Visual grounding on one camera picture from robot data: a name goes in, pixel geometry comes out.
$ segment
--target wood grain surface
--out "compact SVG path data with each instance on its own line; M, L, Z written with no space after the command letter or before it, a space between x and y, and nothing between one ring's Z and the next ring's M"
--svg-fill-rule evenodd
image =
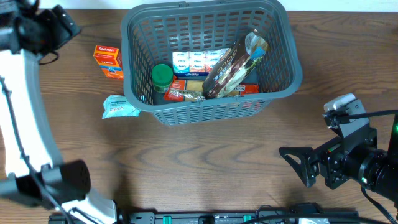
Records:
M323 179L310 189L279 156L279 148L317 147L335 135L323 104L354 93L367 111L396 109L398 14L290 12L304 70L296 94L274 100L257 116L168 127L151 114L102 120L103 101L123 94L123 82L104 76L96 44L120 47L127 11L69 10L83 32L40 68L50 127L66 161L83 159L92 186L122 208L166 211L255 210L262 204L317 202L355 208L386 221L350 180L336 190ZM387 149L392 117L373 118ZM0 147L0 178L4 146ZM371 194L390 212L393 203ZM0 200L0 223L45 223L51 211Z

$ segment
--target gray plastic basket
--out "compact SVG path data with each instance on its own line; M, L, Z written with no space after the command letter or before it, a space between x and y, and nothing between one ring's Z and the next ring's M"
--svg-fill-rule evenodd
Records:
M197 102L173 102L152 88L151 71L172 65L173 51L220 49L257 29L271 50L243 81L259 94ZM170 2L131 9L121 24L124 94L168 125L251 116L273 99L293 94L303 71L287 13L276 0Z

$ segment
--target green bottle cap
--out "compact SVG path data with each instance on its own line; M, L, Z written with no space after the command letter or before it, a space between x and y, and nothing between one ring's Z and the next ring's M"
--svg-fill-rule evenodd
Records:
M173 70L168 65L158 64L152 69L152 81L155 86L169 86L173 81Z

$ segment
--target orange box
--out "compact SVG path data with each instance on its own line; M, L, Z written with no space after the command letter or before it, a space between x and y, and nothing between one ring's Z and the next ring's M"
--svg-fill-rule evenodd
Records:
M97 45L94 58L108 78L124 79L122 56L118 48Z

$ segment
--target snack bar package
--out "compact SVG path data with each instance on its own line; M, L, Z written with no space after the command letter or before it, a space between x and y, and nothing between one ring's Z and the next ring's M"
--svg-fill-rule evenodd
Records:
M202 80L176 80L174 78L169 90L164 95L164 99L174 101L204 100L201 90L202 84Z
M233 91L262 60L267 49L267 42L256 30L237 40L207 76L203 96L221 98Z
M165 100L196 101L204 100L201 80L176 80L174 79L169 90L164 95ZM240 84L226 96L237 96L259 93L259 86L255 84Z

